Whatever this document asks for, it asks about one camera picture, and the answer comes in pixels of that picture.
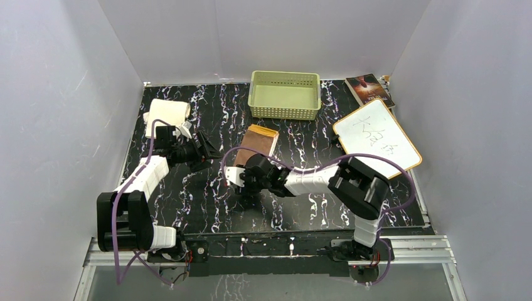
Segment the brown and yellow towel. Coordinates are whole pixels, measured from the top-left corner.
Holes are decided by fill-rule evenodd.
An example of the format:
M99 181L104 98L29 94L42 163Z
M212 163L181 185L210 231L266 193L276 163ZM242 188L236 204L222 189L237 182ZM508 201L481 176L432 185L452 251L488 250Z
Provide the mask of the brown and yellow towel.
M265 155L272 156L279 139L279 132L273 129L252 124L248 127L243 136L241 146L259 151ZM245 165L247 160L255 153L250 150L239 149L234 165Z

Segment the light green plastic basket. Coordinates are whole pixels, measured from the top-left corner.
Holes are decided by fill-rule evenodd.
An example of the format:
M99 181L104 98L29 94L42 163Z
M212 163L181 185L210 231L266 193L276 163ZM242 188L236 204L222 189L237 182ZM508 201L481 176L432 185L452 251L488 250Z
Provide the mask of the light green plastic basket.
M321 79L317 73L252 73L248 106L255 118L314 120L321 104Z

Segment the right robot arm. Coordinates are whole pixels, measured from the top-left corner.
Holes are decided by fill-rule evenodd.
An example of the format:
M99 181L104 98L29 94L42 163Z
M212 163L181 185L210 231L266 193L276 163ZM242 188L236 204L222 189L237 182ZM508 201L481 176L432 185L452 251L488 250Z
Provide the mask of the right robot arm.
M334 195L354 214L354 233L351 240L331 240L320 252L334 261L372 260L377 253L390 182L359 159L343 158L327 167L301 170L277 167L255 154L244 165L226 167L224 175L238 194L246 196L263 190L280 198Z

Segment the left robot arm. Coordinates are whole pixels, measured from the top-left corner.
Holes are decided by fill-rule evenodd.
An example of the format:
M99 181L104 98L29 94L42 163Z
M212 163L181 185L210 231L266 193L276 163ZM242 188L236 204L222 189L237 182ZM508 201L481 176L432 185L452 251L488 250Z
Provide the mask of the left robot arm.
M172 168L186 164L191 172L198 172L222 157L202 131L193 134L190 129L189 122L179 126L154 124L147 156L119 187L98 196L100 251L154 251L171 261L186 256L182 231L175 226L155 225L148 201Z

